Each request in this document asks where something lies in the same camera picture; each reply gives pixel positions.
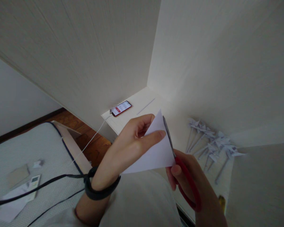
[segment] hand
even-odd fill
[[[161,130],[144,136],[154,118],[153,114],[147,114],[133,118],[125,125],[97,169],[92,180],[94,190],[110,186],[124,170],[165,137],[165,131]]]
[[[219,200],[196,158],[176,149],[174,149],[174,153],[186,165],[200,194],[202,210],[196,212],[196,226],[227,226]],[[177,179],[187,197],[195,202],[189,183],[179,165],[167,167],[166,174],[173,191],[176,190],[175,179]]]

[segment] black cable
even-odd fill
[[[37,221],[43,214],[45,214],[46,212],[48,212],[51,208],[57,206],[59,203],[62,203],[62,202],[64,202],[65,200],[70,199],[70,198],[73,197],[74,195],[76,195],[76,194],[82,192],[83,190],[84,190],[84,189],[81,189],[80,191],[77,191],[75,194],[72,194],[72,195],[71,195],[70,197],[68,197],[67,199],[64,199],[64,200],[62,200],[62,201],[56,203],[56,204],[53,205],[52,207],[48,208],[46,211],[44,211],[42,214],[40,214],[35,220],[33,220],[27,227],[31,226],[35,221]]]
[[[20,198],[22,198],[22,197],[24,197],[24,196],[27,196],[27,195],[31,194],[32,192],[35,192],[35,191],[37,191],[37,190],[39,190],[39,189],[41,189],[41,188],[43,188],[43,187],[49,185],[50,183],[53,183],[54,181],[59,180],[59,179],[62,179],[62,178],[64,178],[64,177],[70,177],[70,178],[84,178],[84,177],[87,177],[87,176],[88,176],[88,174],[80,174],[80,175],[63,174],[63,175],[54,177],[54,178],[52,178],[52,179],[46,181],[46,182],[43,183],[42,185],[39,185],[39,186],[36,187],[35,189],[33,189],[33,190],[29,191],[29,192],[26,192],[26,193],[24,193],[24,194],[22,194],[22,195],[19,195],[19,196],[16,196],[16,197],[14,197],[14,198],[7,199],[7,200],[0,200],[0,206],[3,205],[3,204],[5,204],[5,203],[9,203],[9,202],[15,201],[15,200],[17,200],[17,199],[20,199]]]

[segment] left hand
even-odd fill
[[[154,118],[153,114],[147,114],[129,120],[100,163],[92,180],[94,190],[109,187],[124,170],[165,137],[162,130],[144,136]]]

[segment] white charging cable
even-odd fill
[[[97,133],[98,133],[98,132],[100,131],[100,129],[102,128],[104,122],[106,122],[106,120],[107,120],[109,117],[111,117],[111,116],[112,116],[112,115],[109,115],[109,116],[103,121],[101,127],[99,128],[99,130],[96,132],[95,135],[97,135]],[[73,160],[72,162],[74,162],[74,161],[80,156],[80,154],[78,154],[78,155],[76,156],[76,158],[74,158],[74,160]]]

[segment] black wristband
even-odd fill
[[[108,188],[105,188],[102,191],[95,191],[94,189],[92,189],[91,181],[89,178],[94,177],[97,169],[98,167],[91,168],[91,170],[88,172],[87,177],[84,178],[86,195],[92,200],[102,200],[112,194],[121,179],[121,176],[119,176],[118,179]]]

